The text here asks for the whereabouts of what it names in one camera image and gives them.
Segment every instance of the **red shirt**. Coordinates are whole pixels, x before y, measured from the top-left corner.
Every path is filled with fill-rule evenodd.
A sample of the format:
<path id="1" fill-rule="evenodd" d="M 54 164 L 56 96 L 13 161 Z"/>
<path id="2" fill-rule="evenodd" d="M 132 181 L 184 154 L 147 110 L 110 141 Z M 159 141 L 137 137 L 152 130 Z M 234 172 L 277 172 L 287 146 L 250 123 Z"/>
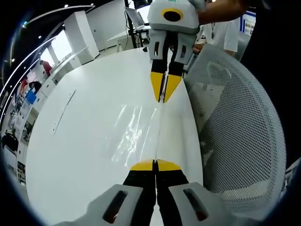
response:
<path id="1" fill-rule="evenodd" d="M 47 61 L 43 62 L 43 67 L 46 71 L 46 74 L 50 74 L 50 70 L 52 69 L 52 67 L 50 66 L 50 64 Z"/>

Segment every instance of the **white shirt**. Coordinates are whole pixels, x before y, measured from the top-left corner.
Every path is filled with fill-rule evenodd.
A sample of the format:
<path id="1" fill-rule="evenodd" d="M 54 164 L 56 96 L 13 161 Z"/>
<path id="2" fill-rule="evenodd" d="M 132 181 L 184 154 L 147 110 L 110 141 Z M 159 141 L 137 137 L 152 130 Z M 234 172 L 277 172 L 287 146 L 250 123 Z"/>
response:
<path id="1" fill-rule="evenodd" d="M 215 23 L 215 25 L 206 24 L 203 26 L 203 29 L 207 43 L 217 46 L 218 48 L 223 50 L 237 52 L 239 32 L 238 19 L 228 22 Z"/>

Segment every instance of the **chair mesh fabric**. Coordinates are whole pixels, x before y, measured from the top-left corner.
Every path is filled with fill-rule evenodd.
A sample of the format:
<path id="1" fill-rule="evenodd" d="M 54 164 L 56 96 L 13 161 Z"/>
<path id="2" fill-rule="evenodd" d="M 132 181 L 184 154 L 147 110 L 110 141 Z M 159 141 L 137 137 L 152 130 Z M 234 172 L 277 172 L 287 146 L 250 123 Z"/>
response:
<path id="1" fill-rule="evenodd" d="M 204 186 L 240 216 L 261 219 L 276 204 L 285 141 L 269 96 L 237 60 L 205 45 L 185 77 L 202 154 Z"/>

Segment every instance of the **white table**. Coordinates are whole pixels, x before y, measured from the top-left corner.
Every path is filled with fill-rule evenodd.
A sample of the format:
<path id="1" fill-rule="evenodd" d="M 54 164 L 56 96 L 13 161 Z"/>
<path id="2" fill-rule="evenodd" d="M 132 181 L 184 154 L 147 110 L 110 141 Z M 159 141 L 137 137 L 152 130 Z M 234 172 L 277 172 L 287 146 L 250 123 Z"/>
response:
<path id="1" fill-rule="evenodd" d="M 142 49 L 113 54 L 68 73 L 42 108 L 29 142 L 26 184 L 47 224 L 73 221 L 139 161 L 163 159 L 203 184 L 202 162 L 183 82 L 156 102 Z M 151 225 L 162 225 L 155 207 Z"/>
<path id="2" fill-rule="evenodd" d="M 144 26 L 142 30 L 149 30 L 151 29 L 151 26 Z M 112 38 L 108 39 L 107 42 L 116 42 L 117 45 L 117 52 L 119 52 L 119 46 L 120 46 L 120 41 L 123 39 L 126 39 L 128 36 L 129 39 L 132 39 L 130 35 L 127 34 L 127 31 L 120 32 L 119 34 L 116 34 Z"/>

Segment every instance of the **laptop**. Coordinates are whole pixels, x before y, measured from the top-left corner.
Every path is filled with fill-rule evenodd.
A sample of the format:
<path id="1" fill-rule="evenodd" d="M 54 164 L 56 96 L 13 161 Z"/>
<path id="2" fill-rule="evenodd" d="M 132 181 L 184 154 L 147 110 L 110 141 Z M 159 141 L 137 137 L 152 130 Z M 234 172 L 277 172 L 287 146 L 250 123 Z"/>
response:
<path id="1" fill-rule="evenodd" d="M 128 16 L 132 20 L 134 27 L 137 30 L 143 30 L 143 29 L 148 29 L 149 28 L 149 26 L 144 25 L 143 18 L 141 16 L 141 14 L 139 12 L 137 12 L 136 9 L 127 8 L 127 7 L 125 7 L 125 9 L 126 9 L 126 12 L 127 12 Z"/>

